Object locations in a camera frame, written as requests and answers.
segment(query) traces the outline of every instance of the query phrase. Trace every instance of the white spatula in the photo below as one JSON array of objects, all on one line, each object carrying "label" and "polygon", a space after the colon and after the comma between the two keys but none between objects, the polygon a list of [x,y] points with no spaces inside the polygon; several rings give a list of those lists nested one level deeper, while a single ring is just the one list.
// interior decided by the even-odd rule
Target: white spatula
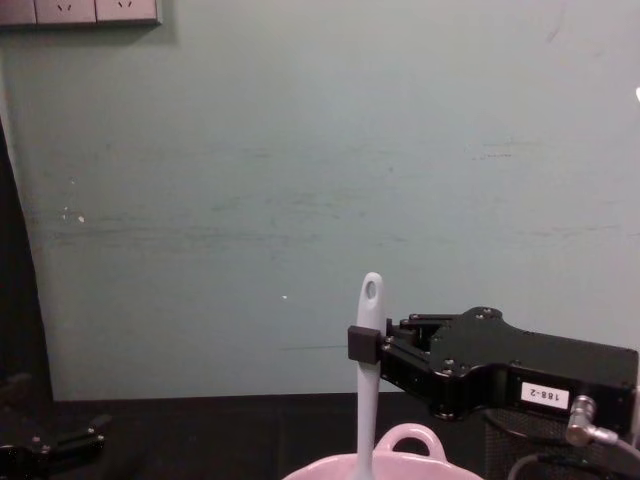
[{"label": "white spatula", "polygon": [[[382,277],[368,273],[364,277],[358,303],[359,327],[375,328],[384,332]],[[358,363],[358,459],[349,480],[375,480],[373,476],[373,443],[375,441],[376,414],[380,364]]]}]

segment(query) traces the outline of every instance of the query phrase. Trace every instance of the pink bowl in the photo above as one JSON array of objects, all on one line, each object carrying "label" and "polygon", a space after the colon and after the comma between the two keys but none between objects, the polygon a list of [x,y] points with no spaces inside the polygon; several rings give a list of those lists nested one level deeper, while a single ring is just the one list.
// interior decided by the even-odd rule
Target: pink bowl
[{"label": "pink bowl", "polygon": [[[421,440],[429,456],[394,452],[405,438]],[[285,480],[348,480],[356,464],[356,454],[323,458],[292,473]],[[405,423],[389,430],[373,452],[375,480],[482,480],[475,473],[447,462],[442,443],[433,431],[415,423]]]}]

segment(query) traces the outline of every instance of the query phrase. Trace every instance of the mesh panel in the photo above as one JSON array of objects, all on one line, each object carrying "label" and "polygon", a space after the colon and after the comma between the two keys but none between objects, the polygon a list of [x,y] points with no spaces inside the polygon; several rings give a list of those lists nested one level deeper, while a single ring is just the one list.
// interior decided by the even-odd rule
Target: mesh panel
[{"label": "mesh panel", "polygon": [[[489,415],[511,431],[556,441],[564,439],[566,423],[506,410],[491,410]],[[597,463],[603,463],[605,460],[606,449],[600,445],[586,448],[542,445],[507,433],[490,422],[485,422],[485,425],[486,480],[506,480],[509,470],[516,461],[534,453],[581,457]],[[589,473],[540,463],[527,465],[518,476],[518,480],[591,480],[594,478],[596,477]]]}]

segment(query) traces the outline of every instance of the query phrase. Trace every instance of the gray cable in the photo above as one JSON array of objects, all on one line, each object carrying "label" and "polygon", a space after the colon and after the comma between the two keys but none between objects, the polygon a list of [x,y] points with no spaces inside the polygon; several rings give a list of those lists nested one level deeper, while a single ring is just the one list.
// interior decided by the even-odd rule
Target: gray cable
[{"label": "gray cable", "polygon": [[627,452],[628,454],[632,455],[633,458],[635,458],[638,462],[640,462],[640,450],[636,450],[635,447],[633,447],[632,445],[628,444],[624,440],[618,440],[615,443],[615,446],[618,447],[620,450],[623,450],[623,451]]},{"label": "gray cable", "polygon": [[527,455],[526,457],[522,457],[516,463],[513,464],[511,470],[509,470],[509,476],[507,480],[516,480],[518,475],[520,475],[520,471],[529,465],[530,463],[536,463],[538,461],[538,454],[534,453],[533,455]]}]

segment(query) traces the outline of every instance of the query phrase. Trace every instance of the metal connector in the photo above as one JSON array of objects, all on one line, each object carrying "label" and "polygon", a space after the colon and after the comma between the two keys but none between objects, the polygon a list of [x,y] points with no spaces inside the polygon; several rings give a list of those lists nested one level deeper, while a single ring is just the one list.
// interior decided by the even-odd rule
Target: metal connector
[{"label": "metal connector", "polygon": [[586,395],[580,395],[571,405],[571,417],[565,438],[574,447],[586,447],[590,443],[613,445],[618,441],[618,434],[598,428],[592,422],[596,414],[596,402]]}]

